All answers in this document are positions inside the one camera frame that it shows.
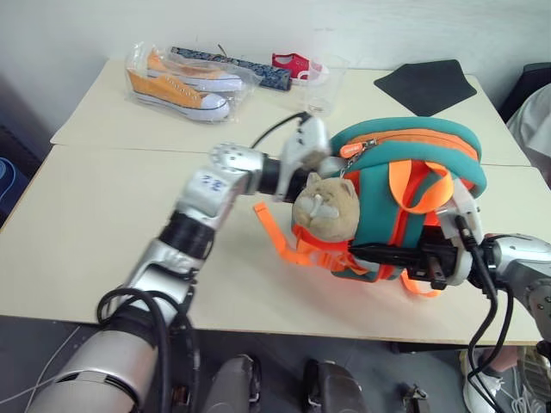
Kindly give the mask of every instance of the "white table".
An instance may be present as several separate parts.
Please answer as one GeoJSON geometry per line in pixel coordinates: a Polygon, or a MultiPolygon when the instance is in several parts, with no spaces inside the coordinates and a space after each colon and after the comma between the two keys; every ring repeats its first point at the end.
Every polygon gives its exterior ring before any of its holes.
{"type": "MultiPolygon", "coordinates": [[[[57,145],[0,233],[0,313],[94,322],[97,300],[127,277],[207,156],[57,145]]],[[[486,166],[480,198],[488,232],[551,239],[551,193],[530,167],[486,166]]],[[[464,283],[437,299],[408,296],[399,281],[341,280],[286,264],[241,197],[198,275],[191,317],[203,329],[406,342],[467,343],[488,303],[464,283]]],[[[290,205],[270,204],[282,227],[290,205]]],[[[501,295],[498,319],[504,314],[501,295]]],[[[495,342],[494,325],[482,342],[495,342]]],[[[540,335],[516,306],[509,344],[540,335]]]]}
{"type": "MultiPolygon", "coordinates": [[[[350,70],[347,72],[335,112],[326,120],[330,133],[357,122],[383,117],[413,116],[407,108],[373,85],[388,71],[350,70]]],[[[472,129],[483,149],[482,163],[524,165],[529,161],[518,148],[498,113],[473,76],[467,80],[477,94],[436,114],[472,129]]],[[[270,126],[301,111],[303,88],[290,92],[259,88],[238,111],[237,123],[205,125],[176,114],[131,101],[127,95],[124,64],[112,60],[102,72],[71,118],[52,139],[54,144],[101,148],[147,149],[160,151],[209,152],[220,141],[249,145],[270,126]]],[[[282,142],[295,125],[276,131],[259,146],[278,155],[282,142]]]]}

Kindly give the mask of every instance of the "gray floor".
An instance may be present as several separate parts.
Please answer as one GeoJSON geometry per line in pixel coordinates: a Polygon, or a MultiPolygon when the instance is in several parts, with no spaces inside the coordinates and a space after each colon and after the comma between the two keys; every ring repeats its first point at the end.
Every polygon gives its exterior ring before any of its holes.
{"type": "MultiPolygon", "coordinates": [[[[74,324],[0,317],[0,400],[34,385],[46,361],[74,328],[74,324]]],[[[83,327],[59,354],[45,378],[52,377],[92,332],[91,327],[83,327]]],[[[393,354],[383,342],[219,331],[200,331],[199,338],[201,398],[221,363],[246,352],[255,354],[262,363],[262,412],[300,411],[302,368],[310,358],[332,360],[348,368],[362,385],[365,400],[374,413],[403,412],[397,390],[402,383],[416,383],[426,390],[433,413],[467,411],[461,398],[462,377],[455,351],[393,354]]],[[[27,401],[25,395],[0,404],[0,413],[23,412],[27,401]]]]}

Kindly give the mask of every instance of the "clear plastic cup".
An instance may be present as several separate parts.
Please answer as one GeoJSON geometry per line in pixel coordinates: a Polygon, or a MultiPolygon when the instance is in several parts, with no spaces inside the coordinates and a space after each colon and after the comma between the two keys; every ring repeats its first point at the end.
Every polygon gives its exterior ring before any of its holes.
{"type": "Polygon", "coordinates": [[[331,114],[349,64],[348,60],[332,54],[310,60],[305,93],[307,112],[315,116],[331,114]]]}

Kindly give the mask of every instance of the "black mouse pad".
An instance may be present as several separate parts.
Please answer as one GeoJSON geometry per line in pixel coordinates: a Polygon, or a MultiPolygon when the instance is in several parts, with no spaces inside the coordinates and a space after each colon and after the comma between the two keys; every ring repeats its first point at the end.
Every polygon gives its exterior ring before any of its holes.
{"type": "Polygon", "coordinates": [[[402,65],[374,84],[417,116],[432,116],[476,95],[457,60],[402,65]]]}

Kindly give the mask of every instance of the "robotic hand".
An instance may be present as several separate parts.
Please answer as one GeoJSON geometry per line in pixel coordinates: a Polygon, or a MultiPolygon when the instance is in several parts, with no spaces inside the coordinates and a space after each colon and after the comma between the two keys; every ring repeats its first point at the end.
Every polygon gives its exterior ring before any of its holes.
{"type": "MultiPolygon", "coordinates": [[[[191,177],[168,225],[150,242],[125,289],[102,299],[98,318],[106,320],[103,329],[40,393],[31,412],[119,413],[143,407],[158,359],[161,370],[168,367],[166,326],[189,308],[195,277],[235,199],[261,192],[273,194],[275,201],[292,202],[309,171],[329,176],[343,168],[342,159],[330,157],[323,122],[308,114],[300,117],[279,160],[240,145],[221,144],[213,149],[213,164],[191,177]],[[105,318],[103,307],[113,297],[118,297],[115,310],[105,318]],[[160,334],[159,324],[163,324],[160,334]]],[[[485,252],[493,281],[511,286],[543,338],[551,342],[551,245],[517,235],[484,240],[474,200],[459,181],[455,185],[454,198],[438,211],[443,234],[424,234],[416,249],[365,245],[350,251],[359,260],[407,267],[411,278],[427,280],[434,288],[458,285],[467,278],[476,284],[473,259],[454,224],[454,217],[462,216],[485,252]]],[[[166,388],[162,392],[160,411],[164,413],[169,411],[170,394],[166,388]]]]}

